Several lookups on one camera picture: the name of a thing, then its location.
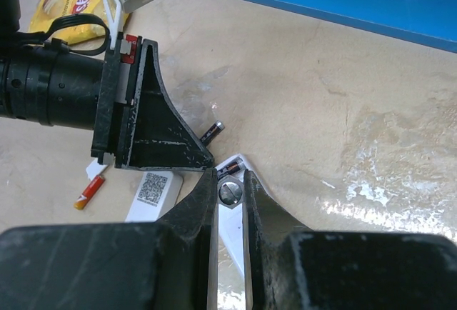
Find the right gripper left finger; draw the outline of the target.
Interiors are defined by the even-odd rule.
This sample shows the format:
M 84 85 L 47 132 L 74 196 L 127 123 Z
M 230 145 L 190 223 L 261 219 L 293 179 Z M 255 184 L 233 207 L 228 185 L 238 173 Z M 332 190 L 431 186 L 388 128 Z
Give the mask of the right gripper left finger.
M 158 247 L 154 309 L 216 309 L 218 286 L 217 175 L 207 169 L 157 224 Z

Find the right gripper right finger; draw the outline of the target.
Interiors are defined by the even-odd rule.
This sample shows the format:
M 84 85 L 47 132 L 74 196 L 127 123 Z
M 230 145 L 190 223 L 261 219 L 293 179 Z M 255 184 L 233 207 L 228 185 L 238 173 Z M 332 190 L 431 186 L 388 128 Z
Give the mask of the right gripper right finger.
M 301 309 L 291 241 L 310 229 L 287 212 L 251 170 L 243 173 L 243 261 L 247 309 Z

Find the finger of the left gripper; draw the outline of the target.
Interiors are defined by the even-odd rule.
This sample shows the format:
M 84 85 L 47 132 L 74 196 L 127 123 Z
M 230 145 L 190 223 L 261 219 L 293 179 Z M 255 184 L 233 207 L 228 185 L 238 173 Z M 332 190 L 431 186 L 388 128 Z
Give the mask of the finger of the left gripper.
M 164 85 L 158 43 L 143 39 L 127 71 L 114 166 L 137 171 L 203 171 L 214 157 L 173 105 Z

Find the slim white remote control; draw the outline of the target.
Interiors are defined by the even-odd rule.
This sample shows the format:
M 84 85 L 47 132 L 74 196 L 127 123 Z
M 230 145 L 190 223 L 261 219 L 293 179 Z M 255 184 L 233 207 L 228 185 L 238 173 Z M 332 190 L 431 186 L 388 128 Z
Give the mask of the slim white remote control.
M 125 222 L 152 222 L 171 210 L 178 198 L 183 177 L 171 171 L 145 172 Z

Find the slim white battery cover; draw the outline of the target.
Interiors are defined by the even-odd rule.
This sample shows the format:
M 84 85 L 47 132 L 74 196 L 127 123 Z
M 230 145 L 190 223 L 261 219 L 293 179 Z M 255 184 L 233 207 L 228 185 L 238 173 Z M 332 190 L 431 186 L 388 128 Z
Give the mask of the slim white battery cover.
M 97 159 L 94 159 L 87 167 L 86 174 L 89 181 L 93 181 L 98 175 L 102 174 L 109 165 L 100 164 Z

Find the red battery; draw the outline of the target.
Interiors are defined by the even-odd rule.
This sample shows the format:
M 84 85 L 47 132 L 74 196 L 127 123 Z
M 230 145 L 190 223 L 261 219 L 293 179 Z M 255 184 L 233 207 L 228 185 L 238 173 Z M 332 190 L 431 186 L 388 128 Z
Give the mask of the red battery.
M 83 210 L 87 204 L 92 200 L 101 186 L 104 184 L 105 178 L 102 175 L 95 176 L 89 185 L 83 190 L 79 198 L 74 203 L 76 210 Z

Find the wide white remote control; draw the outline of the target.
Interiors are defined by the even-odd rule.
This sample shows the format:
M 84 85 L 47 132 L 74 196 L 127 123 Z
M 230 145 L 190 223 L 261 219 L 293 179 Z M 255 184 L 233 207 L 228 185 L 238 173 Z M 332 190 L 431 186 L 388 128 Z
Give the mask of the wide white remote control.
M 244 155 L 231 156 L 217 171 L 236 159 L 246 168 L 218 181 L 219 236 L 241 275 L 261 280 L 268 246 L 280 245 L 292 232 L 311 230 L 275 200 Z

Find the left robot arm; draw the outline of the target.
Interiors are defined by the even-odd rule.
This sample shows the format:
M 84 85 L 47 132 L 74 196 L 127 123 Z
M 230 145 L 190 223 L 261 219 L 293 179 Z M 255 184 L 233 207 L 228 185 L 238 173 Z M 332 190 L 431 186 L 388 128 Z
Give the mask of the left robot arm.
M 1 0 L 1 115 L 93 133 L 91 155 L 117 169 L 203 171 L 214 158 L 172 104 L 158 44 L 105 26 L 97 49 L 75 50 L 60 29 L 102 25 L 93 14 L 19 29 L 19 0 Z

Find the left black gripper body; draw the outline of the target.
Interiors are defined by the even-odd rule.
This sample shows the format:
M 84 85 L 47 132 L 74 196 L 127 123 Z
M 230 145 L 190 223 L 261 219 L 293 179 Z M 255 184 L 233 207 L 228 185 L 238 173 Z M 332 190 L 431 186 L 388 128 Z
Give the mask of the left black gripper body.
M 94 133 L 91 155 L 124 161 L 130 150 L 142 37 L 119 36 L 102 60 L 64 44 L 1 51 L 1 116 Z

